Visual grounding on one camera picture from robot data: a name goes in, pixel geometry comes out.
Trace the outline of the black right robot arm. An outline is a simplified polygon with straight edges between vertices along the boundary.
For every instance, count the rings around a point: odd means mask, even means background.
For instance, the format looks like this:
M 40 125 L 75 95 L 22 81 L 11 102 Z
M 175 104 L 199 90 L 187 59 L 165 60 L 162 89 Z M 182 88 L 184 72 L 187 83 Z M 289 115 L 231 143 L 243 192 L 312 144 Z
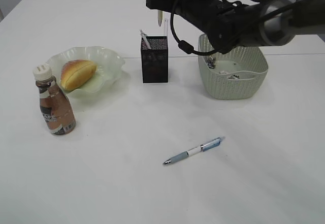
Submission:
M 283 46 L 296 35 L 324 32 L 324 0 L 146 0 L 146 7 L 179 15 L 202 31 L 212 50 L 198 51 L 175 37 L 187 54 L 226 54 L 243 47 Z

